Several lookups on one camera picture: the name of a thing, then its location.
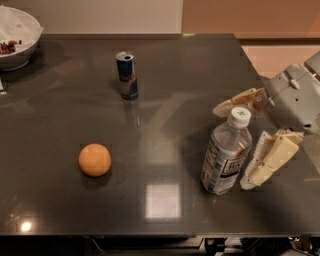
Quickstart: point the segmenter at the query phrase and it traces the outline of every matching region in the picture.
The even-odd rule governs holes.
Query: plastic water bottle
[[[228,120],[211,133],[200,177],[210,193],[221,195],[234,185],[251,149],[250,118],[249,110],[235,107]]]

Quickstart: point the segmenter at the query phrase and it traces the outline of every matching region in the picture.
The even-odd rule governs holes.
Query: bottle label
[[[203,186],[212,193],[229,190],[236,181],[246,156],[247,151],[222,150],[210,139],[200,178]]]

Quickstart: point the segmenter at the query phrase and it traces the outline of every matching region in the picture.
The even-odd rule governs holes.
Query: white wall
[[[183,0],[1,0],[38,19],[45,34],[180,33]]]

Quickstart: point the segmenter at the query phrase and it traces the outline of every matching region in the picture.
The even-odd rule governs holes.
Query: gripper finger
[[[231,99],[228,99],[213,109],[213,113],[219,117],[226,117],[231,112],[234,107],[245,107],[251,114],[255,114],[257,111],[260,111],[260,106],[257,104],[260,101],[260,95],[263,88],[255,89],[251,88],[240,94],[234,96]]]

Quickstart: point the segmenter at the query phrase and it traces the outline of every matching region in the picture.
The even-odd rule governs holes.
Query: bowl
[[[37,47],[42,31],[39,22],[30,14],[15,8],[6,8],[10,9],[10,11],[12,11],[30,31],[39,32],[35,34],[31,43],[29,43],[25,48],[22,43],[21,48],[20,45],[17,45],[17,50],[14,53],[0,55],[0,71],[16,70],[28,64],[30,56]]]

